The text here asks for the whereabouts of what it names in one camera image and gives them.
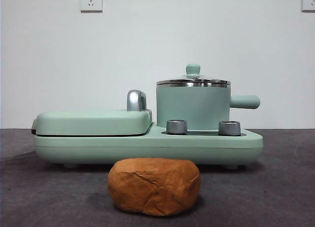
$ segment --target stainless steel lid rim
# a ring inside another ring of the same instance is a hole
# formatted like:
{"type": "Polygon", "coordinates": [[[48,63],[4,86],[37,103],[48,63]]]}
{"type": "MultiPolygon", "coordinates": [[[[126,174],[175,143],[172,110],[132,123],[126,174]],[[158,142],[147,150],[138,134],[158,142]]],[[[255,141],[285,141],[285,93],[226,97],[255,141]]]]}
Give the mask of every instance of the stainless steel lid rim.
{"type": "Polygon", "coordinates": [[[231,85],[230,81],[219,80],[219,79],[171,79],[171,80],[162,80],[158,81],[157,85],[162,84],[178,84],[178,83],[215,83],[215,84],[227,84],[231,85]]]}
{"type": "Polygon", "coordinates": [[[229,84],[222,83],[166,83],[159,84],[157,88],[160,87],[213,87],[213,88],[230,88],[229,84]]]}

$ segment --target bread loaf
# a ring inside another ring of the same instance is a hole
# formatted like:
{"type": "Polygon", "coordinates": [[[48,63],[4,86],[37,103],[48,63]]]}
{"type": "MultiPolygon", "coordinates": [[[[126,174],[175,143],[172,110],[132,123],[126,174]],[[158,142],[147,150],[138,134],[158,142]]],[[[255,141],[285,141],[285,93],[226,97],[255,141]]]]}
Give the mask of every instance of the bread loaf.
{"type": "Polygon", "coordinates": [[[115,205],[147,215],[174,215],[191,208],[200,187],[199,169],[191,161],[135,158],[118,161],[107,187],[115,205]]]}

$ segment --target chrome handle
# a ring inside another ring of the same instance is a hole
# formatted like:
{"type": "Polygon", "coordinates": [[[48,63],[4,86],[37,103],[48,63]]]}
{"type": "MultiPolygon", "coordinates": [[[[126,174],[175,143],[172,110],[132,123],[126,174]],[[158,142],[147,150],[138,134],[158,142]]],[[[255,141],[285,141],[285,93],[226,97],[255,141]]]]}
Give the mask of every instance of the chrome handle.
{"type": "Polygon", "coordinates": [[[141,111],[146,109],[146,94],[140,90],[130,90],[127,95],[127,111],[141,111]]]}

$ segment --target lid knob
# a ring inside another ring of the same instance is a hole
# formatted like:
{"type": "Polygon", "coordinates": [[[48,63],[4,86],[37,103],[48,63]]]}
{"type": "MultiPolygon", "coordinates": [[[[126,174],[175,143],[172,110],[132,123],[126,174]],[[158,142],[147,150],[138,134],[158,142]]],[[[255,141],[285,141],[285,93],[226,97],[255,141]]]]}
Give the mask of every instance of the lid knob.
{"type": "Polygon", "coordinates": [[[199,64],[188,64],[186,66],[186,74],[187,76],[195,76],[200,73],[200,65],[199,64]]]}

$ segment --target silver knob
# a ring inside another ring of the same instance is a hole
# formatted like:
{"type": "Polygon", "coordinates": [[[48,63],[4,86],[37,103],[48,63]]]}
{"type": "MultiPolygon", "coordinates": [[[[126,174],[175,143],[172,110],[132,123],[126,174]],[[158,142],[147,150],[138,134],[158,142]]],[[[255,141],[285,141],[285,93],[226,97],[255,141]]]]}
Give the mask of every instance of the silver knob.
{"type": "Polygon", "coordinates": [[[241,124],[237,121],[221,121],[219,122],[219,134],[227,136],[241,135],[241,124]]]}
{"type": "Polygon", "coordinates": [[[187,121],[186,120],[168,120],[166,122],[166,131],[171,134],[186,134],[187,121]]]}

